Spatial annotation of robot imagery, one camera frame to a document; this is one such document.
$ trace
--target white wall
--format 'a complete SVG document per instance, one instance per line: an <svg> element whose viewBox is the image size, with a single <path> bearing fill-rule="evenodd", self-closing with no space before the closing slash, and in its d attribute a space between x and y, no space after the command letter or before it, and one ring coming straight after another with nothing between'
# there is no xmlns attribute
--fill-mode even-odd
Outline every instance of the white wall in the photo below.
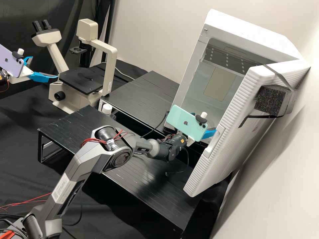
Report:
<svg viewBox="0 0 319 239"><path fill-rule="evenodd" d="M302 47L317 0L117 0L110 43L118 58L180 82L211 8L286 35Z"/></svg>
<svg viewBox="0 0 319 239"><path fill-rule="evenodd" d="M319 15L319 2L299 7L295 20L312 29L296 26L295 41L312 68L293 113L275 121L235 180L214 239L319 238L319 20L306 14Z"/></svg>

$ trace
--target black strap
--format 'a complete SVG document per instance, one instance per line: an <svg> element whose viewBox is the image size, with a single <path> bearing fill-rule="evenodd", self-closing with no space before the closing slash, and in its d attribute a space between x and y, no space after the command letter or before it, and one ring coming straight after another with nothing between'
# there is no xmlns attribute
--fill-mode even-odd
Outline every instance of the black strap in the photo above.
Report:
<svg viewBox="0 0 319 239"><path fill-rule="evenodd" d="M270 71L272 71L273 73L275 73L276 76L278 76L279 79L281 79L281 81L288 87L289 90L291 90L292 92L295 92L296 90L294 88L291 87L291 85L288 83L288 81L286 80L286 78L278 73L277 71L275 71L274 69L272 69L271 67L269 67L268 65L263 65L264 67L266 67L267 69L269 69ZM246 116L243 121L240 123L240 125L238 126L238 128L241 128L244 123L246 122L246 120L248 118L255 118L255 119L275 119L275 118L280 118L283 117L283 115L281 116L273 116L273 115L267 115L267 116L252 116L252 115L248 115Z"/></svg>

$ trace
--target foam block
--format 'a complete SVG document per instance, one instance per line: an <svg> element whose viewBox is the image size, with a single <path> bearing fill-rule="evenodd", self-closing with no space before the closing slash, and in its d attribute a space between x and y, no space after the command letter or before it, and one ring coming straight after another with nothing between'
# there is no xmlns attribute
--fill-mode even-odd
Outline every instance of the foam block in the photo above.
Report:
<svg viewBox="0 0 319 239"><path fill-rule="evenodd" d="M257 95L255 109L273 116L285 114L292 92L280 85L264 85Z"/></svg>

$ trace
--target mint green iphone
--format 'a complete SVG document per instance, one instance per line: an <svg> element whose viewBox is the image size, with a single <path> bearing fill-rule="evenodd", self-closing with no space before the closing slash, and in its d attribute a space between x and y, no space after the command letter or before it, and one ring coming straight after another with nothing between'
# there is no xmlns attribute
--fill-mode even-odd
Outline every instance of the mint green iphone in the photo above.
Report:
<svg viewBox="0 0 319 239"><path fill-rule="evenodd" d="M166 122L182 131L187 136L192 137L195 141L199 142L207 129L207 124L200 124L194 115L183 110L177 105L173 105Z"/></svg>

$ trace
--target small white bottle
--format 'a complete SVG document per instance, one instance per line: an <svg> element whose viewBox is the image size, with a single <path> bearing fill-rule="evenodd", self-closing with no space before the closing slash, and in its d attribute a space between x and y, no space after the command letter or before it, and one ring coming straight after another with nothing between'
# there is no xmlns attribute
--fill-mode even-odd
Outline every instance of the small white bottle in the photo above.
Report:
<svg viewBox="0 0 319 239"><path fill-rule="evenodd" d="M102 106L102 113L116 120L116 116L112 114L112 109L113 107L110 104L106 103Z"/></svg>

